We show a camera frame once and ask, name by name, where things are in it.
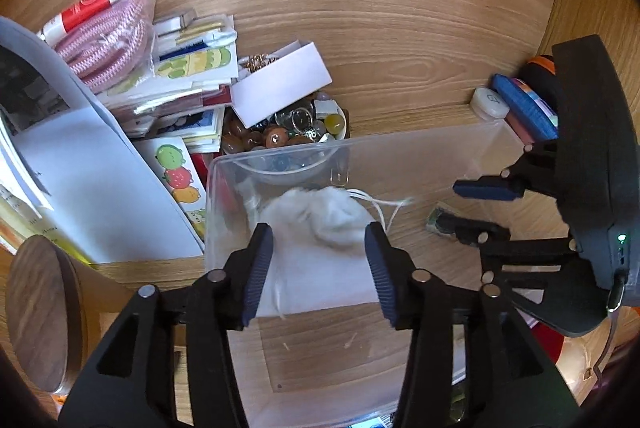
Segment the small dark square packet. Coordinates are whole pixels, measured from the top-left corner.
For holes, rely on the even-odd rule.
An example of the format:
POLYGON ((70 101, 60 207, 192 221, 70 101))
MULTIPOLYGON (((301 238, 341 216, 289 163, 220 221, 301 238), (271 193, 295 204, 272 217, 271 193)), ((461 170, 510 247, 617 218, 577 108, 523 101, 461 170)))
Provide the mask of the small dark square packet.
POLYGON ((460 214, 446 203, 438 202, 428 214, 425 229, 441 237, 456 237, 456 226, 461 219, 460 214))

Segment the blue zipper pouch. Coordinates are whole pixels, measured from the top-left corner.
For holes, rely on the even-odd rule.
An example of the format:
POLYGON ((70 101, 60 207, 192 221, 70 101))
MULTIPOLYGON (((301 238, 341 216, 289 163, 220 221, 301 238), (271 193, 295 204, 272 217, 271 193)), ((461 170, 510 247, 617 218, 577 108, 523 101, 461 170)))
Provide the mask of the blue zipper pouch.
POLYGON ((558 115, 528 85, 518 78, 495 74, 491 88, 498 92, 510 112, 536 141, 558 138, 558 115))

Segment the white small cardboard box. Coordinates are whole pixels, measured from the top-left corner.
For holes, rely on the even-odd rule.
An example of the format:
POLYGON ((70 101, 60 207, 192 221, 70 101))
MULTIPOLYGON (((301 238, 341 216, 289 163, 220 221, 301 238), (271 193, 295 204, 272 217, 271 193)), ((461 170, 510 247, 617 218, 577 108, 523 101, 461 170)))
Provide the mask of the white small cardboard box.
POLYGON ((332 83, 314 42, 299 40, 271 55, 268 66, 231 86, 232 109, 246 128, 332 83))

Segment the white round container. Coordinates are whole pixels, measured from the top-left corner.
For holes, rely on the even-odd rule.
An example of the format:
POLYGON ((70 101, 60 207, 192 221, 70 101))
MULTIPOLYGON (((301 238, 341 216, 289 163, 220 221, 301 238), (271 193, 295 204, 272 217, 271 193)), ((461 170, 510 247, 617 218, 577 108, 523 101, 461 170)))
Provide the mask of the white round container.
POLYGON ((474 90, 470 107, 476 116, 486 122, 505 119, 510 112, 510 107, 498 92, 488 87, 477 87, 474 90))

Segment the brown mug with lid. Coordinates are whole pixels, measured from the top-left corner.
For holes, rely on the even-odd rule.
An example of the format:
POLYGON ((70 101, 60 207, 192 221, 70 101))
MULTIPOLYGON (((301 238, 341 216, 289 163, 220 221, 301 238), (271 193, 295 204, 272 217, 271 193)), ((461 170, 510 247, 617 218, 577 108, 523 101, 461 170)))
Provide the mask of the brown mug with lid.
POLYGON ((29 237, 6 284, 10 341, 27 377, 44 392, 66 396, 131 296, 42 235, 29 237))

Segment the black orange round case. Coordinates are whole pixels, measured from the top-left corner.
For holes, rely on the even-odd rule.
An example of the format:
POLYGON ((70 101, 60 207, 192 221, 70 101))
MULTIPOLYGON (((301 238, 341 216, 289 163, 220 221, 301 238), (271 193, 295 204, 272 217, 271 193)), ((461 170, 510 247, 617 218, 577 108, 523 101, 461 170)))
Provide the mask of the black orange round case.
POLYGON ((541 55, 528 59, 518 69, 516 78, 536 92, 554 113, 558 112, 558 79, 552 56, 541 55))

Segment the clear plastic storage bin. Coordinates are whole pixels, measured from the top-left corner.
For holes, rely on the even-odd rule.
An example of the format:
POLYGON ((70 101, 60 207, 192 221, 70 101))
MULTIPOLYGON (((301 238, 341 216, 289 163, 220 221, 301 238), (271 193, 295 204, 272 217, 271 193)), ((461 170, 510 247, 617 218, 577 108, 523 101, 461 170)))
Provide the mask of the clear plastic storage bin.
POLYGON ((476 287, 471 247, 427 229, 436 206, 507 223, 497 204, 460 199, 454 181, 498 173, 521 154, 501 122, 432 128, 216 159, 208 177, 207 269, 258 223, 273 255, 256 317, 230 337, 254 427, 341 427, 392 410, 410 336, 383 317, 364 253, 379 222, 393 245, 448 283, 476 287))

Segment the stack of sticker packets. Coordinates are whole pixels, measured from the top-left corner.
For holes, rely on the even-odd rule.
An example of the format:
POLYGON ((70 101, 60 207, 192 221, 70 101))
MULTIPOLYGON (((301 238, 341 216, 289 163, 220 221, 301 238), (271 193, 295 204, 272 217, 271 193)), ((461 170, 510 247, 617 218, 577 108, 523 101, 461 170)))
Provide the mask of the stack of sticker packets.
POLYGON ((239 77, 238 31, 231 14, 196 18, 155 37, 152 61, 98 96, 132 140, 177 135, 204 121, 204 136, 220 128, 239 77))

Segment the white drawstring pouch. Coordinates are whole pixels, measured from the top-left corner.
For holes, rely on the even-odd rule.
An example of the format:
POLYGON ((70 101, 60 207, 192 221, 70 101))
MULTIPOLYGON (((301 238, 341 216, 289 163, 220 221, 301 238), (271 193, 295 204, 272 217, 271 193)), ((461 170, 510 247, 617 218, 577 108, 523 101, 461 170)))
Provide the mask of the white drawstring pouch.
POLYGON ((243 192, 247 222, 270 226, 273 253, 260 297, 259 318, 375 303, 376 292, 364 250, 372 222, 390 231, 412 197, 376 199, 360 189, 292 188, 263 199, 243 192))

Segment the clear bowl of beads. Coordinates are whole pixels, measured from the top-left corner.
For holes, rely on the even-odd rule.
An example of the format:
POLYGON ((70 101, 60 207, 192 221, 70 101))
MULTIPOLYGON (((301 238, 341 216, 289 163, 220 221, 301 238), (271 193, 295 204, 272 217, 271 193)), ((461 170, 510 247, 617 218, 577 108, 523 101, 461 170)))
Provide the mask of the clear bowl of beads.
POLYGON ((296 185, 326 175, 330 185, 344 187, 348 154, 328 144, 349 137, 348 111, 319 90, 250 127, 228 110, 220 153, 239 154, 234 165, 268 185, 296 185))

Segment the white document folder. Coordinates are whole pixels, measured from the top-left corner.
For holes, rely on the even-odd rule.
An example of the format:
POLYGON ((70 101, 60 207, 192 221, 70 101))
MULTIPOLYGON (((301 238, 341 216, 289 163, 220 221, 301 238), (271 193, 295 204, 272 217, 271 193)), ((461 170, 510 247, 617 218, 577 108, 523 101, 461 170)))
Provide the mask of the white document folder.
POLYGON ((1 21, 1 183, 94 263, 203 243, 116 119, 34 33, 1 21))

